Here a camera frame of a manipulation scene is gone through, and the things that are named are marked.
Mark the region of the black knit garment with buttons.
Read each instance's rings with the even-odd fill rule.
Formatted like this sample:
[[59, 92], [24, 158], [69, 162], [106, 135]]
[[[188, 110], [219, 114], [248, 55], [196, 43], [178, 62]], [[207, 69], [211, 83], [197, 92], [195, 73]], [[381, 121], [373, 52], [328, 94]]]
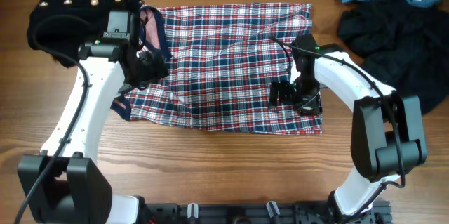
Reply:
[[29, 47], [77, 60], [79, 45], [107, 29], [110, 11], [137, 13], [141, 5], [142, 0], [39, 0], [29, 16]]

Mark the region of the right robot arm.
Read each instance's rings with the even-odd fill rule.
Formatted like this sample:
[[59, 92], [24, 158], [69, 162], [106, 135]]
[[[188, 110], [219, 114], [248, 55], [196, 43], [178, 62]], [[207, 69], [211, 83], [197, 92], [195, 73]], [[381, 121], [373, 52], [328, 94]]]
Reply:
[[270, 86], [269, 104], [294, 105], [301, 115], [322, 112], [320, 87], [328, 87], [352, 112], [350, 152], [354, 167], [325, 202], [308, 202], [302, 222], [375, 222], [377, 198], [388, 187], [404, 188], [406, 175], [427, 158], [420, 101], [398, 91], [354, 63], [337, 44], [318, 46], [312, 35], [287, 44], [290, 80]]

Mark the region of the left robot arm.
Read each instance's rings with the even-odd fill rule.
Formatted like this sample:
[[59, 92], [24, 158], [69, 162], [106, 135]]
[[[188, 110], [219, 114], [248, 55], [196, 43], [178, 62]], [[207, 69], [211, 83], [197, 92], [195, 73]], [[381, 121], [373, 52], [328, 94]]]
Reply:
[[77, 78], [55, 130], [38, 154], [25, 155], [18, 165], [22, 210], [30, 210], [36, 222], [143, 223], [151, 218], [143, 198], [113, 193], [96, 164], [114, 101], [168, 73], [161, 50], [143, 51], [148, 22], [129, 11], [112, 11], [106, 30], [80, 45]]

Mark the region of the black mesh garment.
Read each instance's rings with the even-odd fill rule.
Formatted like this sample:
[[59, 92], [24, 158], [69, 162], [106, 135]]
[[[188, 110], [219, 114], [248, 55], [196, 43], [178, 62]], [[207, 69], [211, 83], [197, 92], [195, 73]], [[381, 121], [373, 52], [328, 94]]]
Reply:
[[406, 0], [372, 0], [342, 14], [337, 36], [363, 58], [367, 73], [416, 95], [422, 113], [448, 96], [448, 12]]

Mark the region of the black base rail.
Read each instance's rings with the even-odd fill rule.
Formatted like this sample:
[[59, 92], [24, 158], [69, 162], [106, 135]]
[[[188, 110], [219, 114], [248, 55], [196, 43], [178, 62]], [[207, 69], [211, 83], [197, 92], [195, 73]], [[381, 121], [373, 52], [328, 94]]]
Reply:
[[344, 223], [327, 202], [200, 205], [146, 204], [138, 216], [146, 224], [319, 224]]

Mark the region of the red blue plaid garment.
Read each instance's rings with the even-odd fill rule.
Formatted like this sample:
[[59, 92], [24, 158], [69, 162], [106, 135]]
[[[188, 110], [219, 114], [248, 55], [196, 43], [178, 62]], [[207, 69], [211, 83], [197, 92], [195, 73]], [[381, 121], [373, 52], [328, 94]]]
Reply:
[[269, 104], [271, 84], [291, 78], [293, 60], [280, 43], [308, 34], [311, 12], [311, 4], [292, 3], [144, 5], [143, 51], [161, 49], [168, 75], [112, 109], [126, 121], [205, 131], [320, 134], [321, 116]]

